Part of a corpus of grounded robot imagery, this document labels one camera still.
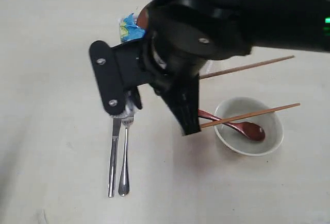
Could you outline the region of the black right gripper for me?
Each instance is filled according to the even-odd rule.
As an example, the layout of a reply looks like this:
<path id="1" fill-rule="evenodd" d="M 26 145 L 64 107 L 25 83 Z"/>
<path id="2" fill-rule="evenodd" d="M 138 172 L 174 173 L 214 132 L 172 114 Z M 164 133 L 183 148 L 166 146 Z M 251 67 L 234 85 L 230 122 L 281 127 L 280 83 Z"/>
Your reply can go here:
<path id="1" fill-rule="evenodd" d="M 192 83 L 205 63 L 156 33 L 113 47 L 113 110 L 141 109 L 137 87 L 148 83 L 169 106 L 184 136 L 200 132 L 199 85 Z"/>

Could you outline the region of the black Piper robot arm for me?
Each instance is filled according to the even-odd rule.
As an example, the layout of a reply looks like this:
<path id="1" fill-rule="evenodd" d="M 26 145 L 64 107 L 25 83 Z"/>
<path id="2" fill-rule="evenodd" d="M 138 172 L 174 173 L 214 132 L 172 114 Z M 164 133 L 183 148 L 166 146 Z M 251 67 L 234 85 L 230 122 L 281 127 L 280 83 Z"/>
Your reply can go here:
<path id="1" fill-rule="evenodd" d="M 247 56 L 253 47 L 329 51 L 329 0 L 152 0 L 148 26 L 112 91 L 119 105 L 149 83 L 183 133 L 200 132 L 199 71 L 208 60 Z"/>

